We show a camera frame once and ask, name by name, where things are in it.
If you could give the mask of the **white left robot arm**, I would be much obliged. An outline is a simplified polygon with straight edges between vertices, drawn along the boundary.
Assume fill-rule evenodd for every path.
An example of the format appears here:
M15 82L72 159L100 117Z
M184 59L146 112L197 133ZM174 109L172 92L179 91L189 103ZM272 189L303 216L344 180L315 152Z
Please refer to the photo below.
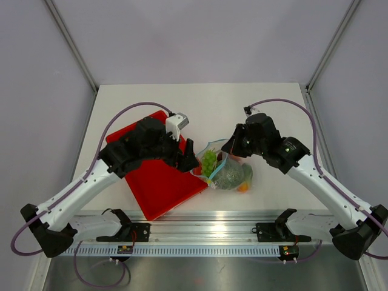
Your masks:
M182 113L169 116L165 122L150 116L143 118L133 130L99 150L90 168L52 199L38 206L25 205L21 214L46 257L54 258L73 243L87 239L135 239L133 223L120 209L83 218L75 215L96 195L139 169L144 161L160 160L182 173L198 167L193 141L187 139L185 149L179 148L180 131L188 123Z

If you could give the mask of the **netted green cantaloupe melon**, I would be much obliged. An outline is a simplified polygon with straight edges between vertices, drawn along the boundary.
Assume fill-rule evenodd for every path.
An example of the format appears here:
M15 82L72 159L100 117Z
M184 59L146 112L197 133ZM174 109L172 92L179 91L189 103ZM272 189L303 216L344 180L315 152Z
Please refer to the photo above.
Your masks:
M234 159L226 159L225 164L213 177L213 185L220 190L234 190L244 182L242 164Z

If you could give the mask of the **clear zip top bag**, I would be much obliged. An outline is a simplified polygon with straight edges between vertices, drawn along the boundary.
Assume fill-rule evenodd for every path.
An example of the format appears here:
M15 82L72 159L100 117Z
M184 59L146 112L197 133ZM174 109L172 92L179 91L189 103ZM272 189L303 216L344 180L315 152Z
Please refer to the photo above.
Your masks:
M196 158L199 166L190 173L217 190L247 192L252 188L253 167L243 158L221 150L226 139L208 142Z

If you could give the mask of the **green orange mango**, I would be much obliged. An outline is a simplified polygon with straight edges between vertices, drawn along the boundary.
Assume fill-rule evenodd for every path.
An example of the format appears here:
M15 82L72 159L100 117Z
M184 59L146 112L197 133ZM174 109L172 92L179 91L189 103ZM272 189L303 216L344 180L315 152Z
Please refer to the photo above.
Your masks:
M252 179L253 179L252 166L250 164L244 163L242 165L242 169L244 172L244 181L250 186L252 184Z

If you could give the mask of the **green grape bunch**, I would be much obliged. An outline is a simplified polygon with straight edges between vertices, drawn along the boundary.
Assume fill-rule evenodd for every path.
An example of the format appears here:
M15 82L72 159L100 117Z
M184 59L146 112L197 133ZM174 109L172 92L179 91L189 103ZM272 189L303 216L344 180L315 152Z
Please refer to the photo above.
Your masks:
M207 150L201 159L201 173L209 177L214 169L217 162L217 155L214 150Z

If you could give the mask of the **orange fruit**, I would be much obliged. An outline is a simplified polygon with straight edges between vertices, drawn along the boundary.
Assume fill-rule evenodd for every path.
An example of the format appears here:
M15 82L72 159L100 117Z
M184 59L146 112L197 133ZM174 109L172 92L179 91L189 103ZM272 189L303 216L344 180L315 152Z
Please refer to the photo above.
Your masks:
M244 192L248 191L249 188L250 188L250 185L245 182L245 183L242 183L241 185L239 185L239 187L237 188L237 191L244 193Z

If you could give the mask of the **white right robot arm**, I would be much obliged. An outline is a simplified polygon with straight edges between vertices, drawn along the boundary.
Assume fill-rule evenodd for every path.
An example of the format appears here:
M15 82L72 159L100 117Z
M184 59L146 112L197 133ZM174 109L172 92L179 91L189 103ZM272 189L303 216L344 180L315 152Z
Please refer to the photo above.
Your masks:
M288 175L310 191L335 217L299 215L289 209L278 217L275 233L282 240L294 235L331 241L336 249L358 260L382 232L387 209L363 201L315 163L310 150L294 137L282 137L271 117L249 116L237 124L232 137L222 146L225 153L241 158L261 156L266 163Z

